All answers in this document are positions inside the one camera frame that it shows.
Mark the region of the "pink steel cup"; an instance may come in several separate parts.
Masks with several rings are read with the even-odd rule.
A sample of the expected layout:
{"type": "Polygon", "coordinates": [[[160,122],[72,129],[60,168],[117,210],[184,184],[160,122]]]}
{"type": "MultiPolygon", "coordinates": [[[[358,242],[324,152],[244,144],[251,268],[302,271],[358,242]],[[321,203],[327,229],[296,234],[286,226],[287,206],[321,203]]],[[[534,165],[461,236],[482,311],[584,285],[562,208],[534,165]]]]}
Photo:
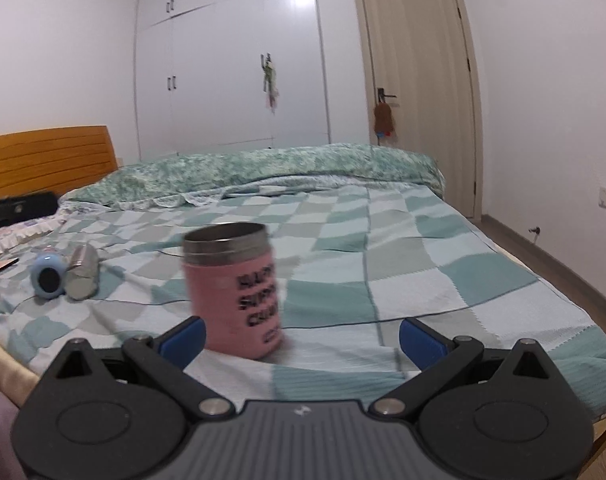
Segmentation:
{"type": "Polygon", "coordinates": [[[231,222],[190,231],[182,238],[182,265],[207,349],[256,360],[278,347],[278,285],[266,226],[231,222]]]}

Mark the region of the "stainless steel cup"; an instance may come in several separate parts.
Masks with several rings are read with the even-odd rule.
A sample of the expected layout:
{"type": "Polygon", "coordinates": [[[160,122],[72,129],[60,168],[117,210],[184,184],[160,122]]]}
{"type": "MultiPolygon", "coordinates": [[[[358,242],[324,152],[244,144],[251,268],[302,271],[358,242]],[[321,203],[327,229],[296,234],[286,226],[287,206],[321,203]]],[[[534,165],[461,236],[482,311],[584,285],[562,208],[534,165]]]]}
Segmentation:
{"type": "Polygon", "coordinates": [[[99,285],[99,255],[94,246],[86,243],[75,247],[63,280],[66,296],[74,301],[88,299],[99,285]]]}

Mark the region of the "light blue cartoon cup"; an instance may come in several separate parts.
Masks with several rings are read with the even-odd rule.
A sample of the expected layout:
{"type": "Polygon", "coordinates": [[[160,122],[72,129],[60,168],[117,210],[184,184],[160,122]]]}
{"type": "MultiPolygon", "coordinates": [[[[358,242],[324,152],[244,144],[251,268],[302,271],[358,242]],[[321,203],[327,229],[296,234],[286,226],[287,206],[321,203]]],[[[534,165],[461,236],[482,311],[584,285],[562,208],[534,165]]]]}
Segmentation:
{"type": "Polygon", "coordinates": [[[68,260],[52,247],[40,252],[30,266],[30,282],[35,295],[43,300],[59,297],[63,292],[68,260]]]}

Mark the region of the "green checkered blanket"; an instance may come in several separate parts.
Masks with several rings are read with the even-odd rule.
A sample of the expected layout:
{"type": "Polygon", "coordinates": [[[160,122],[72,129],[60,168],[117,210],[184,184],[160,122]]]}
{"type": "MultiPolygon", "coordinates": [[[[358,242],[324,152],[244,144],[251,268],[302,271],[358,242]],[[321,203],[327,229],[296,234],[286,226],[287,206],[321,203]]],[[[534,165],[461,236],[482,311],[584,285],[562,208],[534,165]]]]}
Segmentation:
{"type": "Polygon", "coordinates": [[[283,344],[260,362],[207,351],[188,368],[233,402],[370,402],[417,374],[397,336],[400,321],[416,316],[489,348],[538,340],[591,415],[606,416],[606,334],[424,186],[259,188],[204,207],[75,211],[56,250],[70,264],[76,246],[97,249],[94,296],[74,301],[63,289],[43,300],[30,274],[0,278],[1,347],[34,373],[70,338],[116,347],[180,323],[190,312],[181,237],[255,221],[274,248],[283,344]]]}

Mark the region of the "green floral duvet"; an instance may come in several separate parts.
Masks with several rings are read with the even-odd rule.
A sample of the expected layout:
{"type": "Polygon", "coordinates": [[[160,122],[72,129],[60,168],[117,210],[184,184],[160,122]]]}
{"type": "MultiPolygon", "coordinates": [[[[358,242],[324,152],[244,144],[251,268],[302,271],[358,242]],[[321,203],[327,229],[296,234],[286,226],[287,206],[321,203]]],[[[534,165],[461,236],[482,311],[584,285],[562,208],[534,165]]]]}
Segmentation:
{"type": "Polygon", "coordinates": [[[306,179],[336,185],[339,178],[425,185],[443,196],[446,180],[432,157],[365,144],[170,156],[112,172],[63,195],[62,203],[145,210],[204,206],[261,186],[302,185],[306,179]]]}

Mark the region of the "floral ruffled pillow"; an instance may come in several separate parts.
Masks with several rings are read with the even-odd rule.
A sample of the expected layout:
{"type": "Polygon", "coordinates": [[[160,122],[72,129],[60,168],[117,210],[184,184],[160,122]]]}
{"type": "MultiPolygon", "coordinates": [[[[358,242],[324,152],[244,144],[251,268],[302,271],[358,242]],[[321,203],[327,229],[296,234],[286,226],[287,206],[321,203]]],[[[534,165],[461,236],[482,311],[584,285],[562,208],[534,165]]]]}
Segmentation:
{"type": "Polygon", "coordinates": [[[26,278],[30,263],[46,247],[56,249],[56,232],[77,215],[74,209],[64,207],[53,216],[0,228],[0,260],[18,258],[14,266],[0,272],[0,278],[26,278]]]}

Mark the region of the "black bag on bed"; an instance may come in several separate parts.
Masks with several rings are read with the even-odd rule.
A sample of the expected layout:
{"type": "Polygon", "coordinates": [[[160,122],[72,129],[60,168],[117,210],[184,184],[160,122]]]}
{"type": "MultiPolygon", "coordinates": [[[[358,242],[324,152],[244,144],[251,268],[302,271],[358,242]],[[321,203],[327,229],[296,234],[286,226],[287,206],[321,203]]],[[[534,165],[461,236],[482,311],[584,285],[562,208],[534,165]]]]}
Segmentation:
{"type": "Polygon", "coordinates": [[[52,216],[59,208],[53,192],[0,198],[0,228],[52,216]]]}

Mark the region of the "orange wooden headboard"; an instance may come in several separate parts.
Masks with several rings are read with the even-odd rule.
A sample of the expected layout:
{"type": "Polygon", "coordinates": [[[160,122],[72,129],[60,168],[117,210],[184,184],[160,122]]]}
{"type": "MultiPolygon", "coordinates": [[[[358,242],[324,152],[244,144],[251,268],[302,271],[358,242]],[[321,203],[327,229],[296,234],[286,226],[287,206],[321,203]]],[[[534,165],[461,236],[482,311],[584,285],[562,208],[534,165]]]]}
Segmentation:
{"type": "Polygon", "coordinates": [[[62,196],[117,170],[108,128],[75,126],[0,136],[0,198],[62,196]]]}

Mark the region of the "brown plush toy hanging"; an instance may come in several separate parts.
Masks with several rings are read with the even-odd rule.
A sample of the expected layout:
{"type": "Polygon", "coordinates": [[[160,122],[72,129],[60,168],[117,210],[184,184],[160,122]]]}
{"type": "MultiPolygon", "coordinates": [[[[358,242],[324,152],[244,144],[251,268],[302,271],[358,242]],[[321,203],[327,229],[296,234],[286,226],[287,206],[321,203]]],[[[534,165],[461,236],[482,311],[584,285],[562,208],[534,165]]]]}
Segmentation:
{"type": "Polygon", "coordinates": [[[373,131],[376,135],[376,143],[389,138],[395,131],[392,109],[387,102],[377,102],[373,109],[373,131]]]}

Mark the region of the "beige wooden door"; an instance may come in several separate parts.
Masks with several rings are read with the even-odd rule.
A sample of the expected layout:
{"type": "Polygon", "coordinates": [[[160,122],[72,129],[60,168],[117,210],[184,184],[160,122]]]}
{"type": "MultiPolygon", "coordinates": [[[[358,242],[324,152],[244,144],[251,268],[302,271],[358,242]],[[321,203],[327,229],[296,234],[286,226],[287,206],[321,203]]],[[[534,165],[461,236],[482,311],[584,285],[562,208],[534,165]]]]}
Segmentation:
{"type": "Polygon", "coordinates": [[[468,218],[482,210],[478,63],[464,0],[356,0],[369,106],[384,88],[392,148],[429,155],[444,199],[468,218]]]}

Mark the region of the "green hanging ornament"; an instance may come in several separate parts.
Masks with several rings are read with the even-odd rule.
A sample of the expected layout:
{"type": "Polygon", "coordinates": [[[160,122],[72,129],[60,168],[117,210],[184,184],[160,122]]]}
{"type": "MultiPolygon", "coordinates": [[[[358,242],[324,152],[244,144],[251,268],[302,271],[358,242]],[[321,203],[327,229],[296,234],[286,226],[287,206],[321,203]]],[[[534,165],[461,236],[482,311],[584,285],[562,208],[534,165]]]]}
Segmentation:
{"type": "Polygon", "coordinates": [[[269,109],[274,112],[278,104],[277,73],[270,53],[260,56],[260,65],[263,70],[263,92],[267,96],[269,109]]]}

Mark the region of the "white wardrobe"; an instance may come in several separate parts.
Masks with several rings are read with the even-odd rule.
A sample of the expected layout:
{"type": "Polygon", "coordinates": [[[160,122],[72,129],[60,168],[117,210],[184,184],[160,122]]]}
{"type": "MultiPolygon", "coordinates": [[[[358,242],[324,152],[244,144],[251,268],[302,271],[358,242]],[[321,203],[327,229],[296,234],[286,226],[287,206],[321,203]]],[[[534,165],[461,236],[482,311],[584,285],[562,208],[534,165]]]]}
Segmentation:
{"type": "Polygon", "coordinates": [[[141,159],[329,143],[317,0],[138,0],[136,33],[141,159]]]}

